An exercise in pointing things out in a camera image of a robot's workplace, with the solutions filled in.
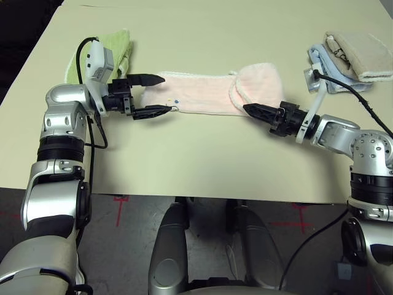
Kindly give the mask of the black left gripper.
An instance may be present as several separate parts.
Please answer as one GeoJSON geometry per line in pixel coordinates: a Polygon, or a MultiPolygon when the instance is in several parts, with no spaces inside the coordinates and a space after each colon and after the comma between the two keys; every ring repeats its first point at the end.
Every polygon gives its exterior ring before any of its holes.
{"type": "Polygon", "coordinates": [[[165,78],[154,74],[128,74],[127,79],[113,79],[107,85],[106,110],[132,116],[134,120],[152,119],[162,116],[170,112],[172,107],[156,104],[133,109],[131,86],[150,87],[164,82],[165,78]]]}

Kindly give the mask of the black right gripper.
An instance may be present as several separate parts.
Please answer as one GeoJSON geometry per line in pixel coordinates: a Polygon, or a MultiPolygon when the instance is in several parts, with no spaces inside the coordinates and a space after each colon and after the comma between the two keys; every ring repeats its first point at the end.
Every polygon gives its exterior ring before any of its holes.
{"type": "Polygon", "coordinates": [[[244,104],[243,109],[251,117],[271,125],[270,133],[285,137],[296,135],[307,115],[299,105],[282,101],[278,108],[264,104],[244,104]]]}

